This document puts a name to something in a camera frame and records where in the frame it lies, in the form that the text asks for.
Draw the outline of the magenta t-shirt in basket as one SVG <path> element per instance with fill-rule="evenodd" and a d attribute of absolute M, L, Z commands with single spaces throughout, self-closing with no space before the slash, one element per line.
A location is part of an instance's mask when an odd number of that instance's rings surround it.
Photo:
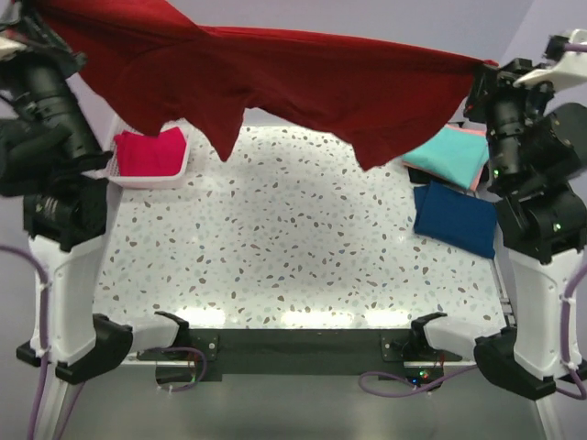
<path fill-rule="evenodd" d="M 187 143 L 180 128 L 156 137 L 129 131 L 114 136 L 119 174 L 123 177 L 171 177 L 183 166 Z"/>

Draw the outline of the white plastic laundry basket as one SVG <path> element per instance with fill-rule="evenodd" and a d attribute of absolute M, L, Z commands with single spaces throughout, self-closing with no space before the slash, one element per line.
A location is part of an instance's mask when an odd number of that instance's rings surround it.
<path fill-rule="evenodd" d="M 176 189 L 187 177 L 188 135 L 179 126 L 164 128 L 156 137 L 119 130 L 110 149 L 113 156 L 103 174 L 122 188 Z"/>

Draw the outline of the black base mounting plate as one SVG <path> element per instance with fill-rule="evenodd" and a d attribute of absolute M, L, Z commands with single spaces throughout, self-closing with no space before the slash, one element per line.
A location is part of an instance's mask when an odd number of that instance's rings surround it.
<path fill-rule="evenodd" d="M 277 330 L 193 329 L 182 341 L 204 353 L 147 351 L 138 360 L 156 366 L 160 384 L 189 384 L 199 374 L 204 381 L 225 375 L 359 376 L 367 371 L 391 373 L 420 386 L 443 376 L 455 355 L 407 348 L 406 329 Z"/>

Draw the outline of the pink folded t-shirt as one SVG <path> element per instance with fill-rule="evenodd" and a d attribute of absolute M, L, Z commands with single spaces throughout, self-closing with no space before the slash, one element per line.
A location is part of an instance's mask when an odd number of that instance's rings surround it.
<path fill-rule="evenodd" d="M 481 130 L 448 125 L 458 133 L 456 152 L 452 156 L 456 160 L 453 181 L 462 188 L 475 192 L 483 180 L 483 170 L 489 159 L 485 133 Z"/>

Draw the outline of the dark red t-shirt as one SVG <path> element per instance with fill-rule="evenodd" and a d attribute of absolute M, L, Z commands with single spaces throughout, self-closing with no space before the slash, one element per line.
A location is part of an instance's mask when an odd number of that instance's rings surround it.
<path fill-rule="evenodd" d="M 479 59 L 296 30 L 199 26 L 165 1 L 39 1 L 86 55 L 81 75 L 129 126 L 154 136 L 184 119 L 221 160 L 244 113 L 349 143 L 370 170 L 431 139 L 467 97 Z"/>

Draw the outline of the navy blue folded t-shirt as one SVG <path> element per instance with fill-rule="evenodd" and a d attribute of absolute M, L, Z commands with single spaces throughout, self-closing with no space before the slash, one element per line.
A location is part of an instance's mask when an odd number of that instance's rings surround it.
<path fill-rule="evenodd" d="M 414 198 L 416 234 L 494 258 L 497 217 L 491 203 L 436 182 L 415 187 Z"/>

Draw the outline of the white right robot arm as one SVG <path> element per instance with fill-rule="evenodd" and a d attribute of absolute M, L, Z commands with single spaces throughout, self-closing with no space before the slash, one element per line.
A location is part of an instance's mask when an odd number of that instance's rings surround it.
<path fill-rule="evenodd" d="M 540 64 L 516 58 L 476 73 L 464 115 L 487 129 L 490 192 L 518 290 L 515 324 L 488 331 L 432 313 L 411 323 L 406 358 L 449 352 L 529 400 L 558 392 L 560 381 L 585 398 L 574 293 L 586 274 L 586 206 L 569 181 L 586 168 L 586 109 L 547 108 L 557 92 L 585 81 L 582 29 L 552 36 Z"/>

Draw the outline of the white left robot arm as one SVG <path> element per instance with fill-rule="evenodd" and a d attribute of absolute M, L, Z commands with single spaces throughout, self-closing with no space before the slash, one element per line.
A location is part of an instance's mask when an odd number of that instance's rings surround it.
<path fill-rule="evenodd" d="M 31 1 L 1 15 L 1 97 L 15 111 L 1 122 L 1 194 L 23 201 L 24 256 L 37 272 L 32 337 L 17 349 L 36 368 L 53 365 L 78 385 L 117 368 L 127 355 L 160 351 L 183 358 L 189 325 L 158 312 L 119 324 L 93 310 L 106 243 L 106 179 L 111 160 L 88 124 L 68 79 L 85 62 Z"/>

